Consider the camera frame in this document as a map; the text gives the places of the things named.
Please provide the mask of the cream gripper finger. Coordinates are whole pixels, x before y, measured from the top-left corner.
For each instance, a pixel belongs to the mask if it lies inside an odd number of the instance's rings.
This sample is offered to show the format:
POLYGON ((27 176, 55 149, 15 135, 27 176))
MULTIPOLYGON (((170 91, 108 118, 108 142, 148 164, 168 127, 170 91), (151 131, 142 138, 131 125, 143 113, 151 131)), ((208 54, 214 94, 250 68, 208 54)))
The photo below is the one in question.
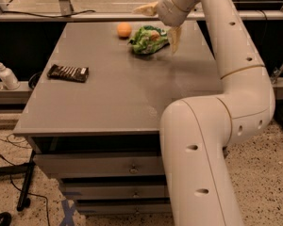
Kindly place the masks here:
POLYGON ((133 9, 134 14, 141 14, 144 16, 155 16, 157 14, 158 2, 148 3, 133 9))
POLYGON ((174 54, 179 46, 180 38, 181 38, 182 27, 174 26, 171 27, 167 32, 168 41, 171 46, 171 52, 174 54))

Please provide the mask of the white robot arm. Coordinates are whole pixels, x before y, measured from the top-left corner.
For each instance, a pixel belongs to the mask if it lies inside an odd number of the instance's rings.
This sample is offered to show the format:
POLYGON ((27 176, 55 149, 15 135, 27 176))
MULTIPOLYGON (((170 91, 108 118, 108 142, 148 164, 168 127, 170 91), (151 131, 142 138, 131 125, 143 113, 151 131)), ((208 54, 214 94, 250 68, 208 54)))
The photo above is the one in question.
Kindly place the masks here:
POLYGON ((224 149, 262 130, 275 112, 269 74, 232 0, 159 0, 138 13, 180 26, 196 4, 205 14, 223 92, 171 103, 160 148, 175 226, 243 226, 224 149))

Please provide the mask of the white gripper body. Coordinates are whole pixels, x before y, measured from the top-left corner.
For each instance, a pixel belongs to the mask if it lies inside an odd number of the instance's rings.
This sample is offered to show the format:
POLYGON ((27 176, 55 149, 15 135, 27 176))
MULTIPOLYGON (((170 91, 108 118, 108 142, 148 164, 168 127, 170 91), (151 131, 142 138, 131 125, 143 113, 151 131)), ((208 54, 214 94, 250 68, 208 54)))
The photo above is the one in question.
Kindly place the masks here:
POLYGON ((159 0, 156 6, 158 18, 171 27, 180 26, 195 6, 195 0, 159 0))

